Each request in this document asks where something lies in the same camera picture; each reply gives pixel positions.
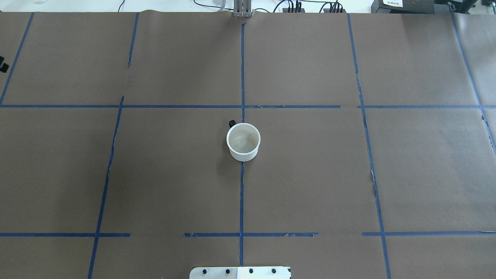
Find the white smiley mug black handle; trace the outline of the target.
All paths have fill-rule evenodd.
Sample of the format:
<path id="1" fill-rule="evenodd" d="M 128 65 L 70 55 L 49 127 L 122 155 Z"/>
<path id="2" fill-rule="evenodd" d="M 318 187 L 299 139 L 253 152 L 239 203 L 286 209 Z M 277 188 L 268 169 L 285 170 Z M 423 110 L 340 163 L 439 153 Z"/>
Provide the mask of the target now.
<path id="1" fill-rule="evenodd" d="M 230 120 L 226 143 L 235 160 L 246 162 L 254 159 L 261 141 L 260 132 L 254 125 Z"/>

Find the orange black connector board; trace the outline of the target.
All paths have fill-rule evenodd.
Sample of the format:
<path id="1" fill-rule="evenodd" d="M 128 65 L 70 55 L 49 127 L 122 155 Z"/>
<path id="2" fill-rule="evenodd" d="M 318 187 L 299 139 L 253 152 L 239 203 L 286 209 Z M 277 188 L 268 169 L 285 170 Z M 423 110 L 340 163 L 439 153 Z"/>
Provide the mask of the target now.
<path id="1" fill-rule="evenodd" d="M 346 13 L 346 10 L 340 2 L 334 1 L 325 2 L 319 10 L 319 13 L 321 12 L 323 12 L 324 14 L 342 14 Z"/>
<path id="2" fill-rule="evenodd" d="M 302 6 L 302 1 L 299 0 L 284 0 L 283 2 L 287 2 L 288 6 L 281 8 L 283 13 L 289 14 L 301 14 L 304 13 L 305 10 Z"/>

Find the black box under laptop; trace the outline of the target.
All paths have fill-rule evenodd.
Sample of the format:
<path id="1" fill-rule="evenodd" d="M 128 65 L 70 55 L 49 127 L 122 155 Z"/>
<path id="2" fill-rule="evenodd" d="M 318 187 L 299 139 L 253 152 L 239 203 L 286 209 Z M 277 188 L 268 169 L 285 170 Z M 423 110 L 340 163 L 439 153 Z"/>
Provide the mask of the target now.
<path id="1" fill-rule="evenodd" d="M 372 14 L 434 14 L 434 0 L 374 0 Z"/>

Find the aluminium frame post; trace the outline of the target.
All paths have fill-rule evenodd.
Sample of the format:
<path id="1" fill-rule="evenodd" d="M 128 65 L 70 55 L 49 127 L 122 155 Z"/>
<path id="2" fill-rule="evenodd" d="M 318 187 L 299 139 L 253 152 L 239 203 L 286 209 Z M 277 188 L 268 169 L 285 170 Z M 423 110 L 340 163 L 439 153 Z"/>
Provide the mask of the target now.
<path id="1" fill-rule="evenodd" d="M 251 7 L 252 0 L 234 0 L 233 1 L 233 16 L 234 18 L 250 18 L 253 15 Z"/>

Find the white pedestal column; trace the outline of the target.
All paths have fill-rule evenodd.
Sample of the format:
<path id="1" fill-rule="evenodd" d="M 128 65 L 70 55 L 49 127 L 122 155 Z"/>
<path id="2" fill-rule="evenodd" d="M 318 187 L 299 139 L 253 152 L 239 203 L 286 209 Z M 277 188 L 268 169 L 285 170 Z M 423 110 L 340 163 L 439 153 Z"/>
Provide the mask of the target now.
<path id="1" fill-rule="evenodd" d="M 248 267 L 196 267 L 189 274 L 190 279 L 291 279 L 290 267 L 248 266 Z"/>

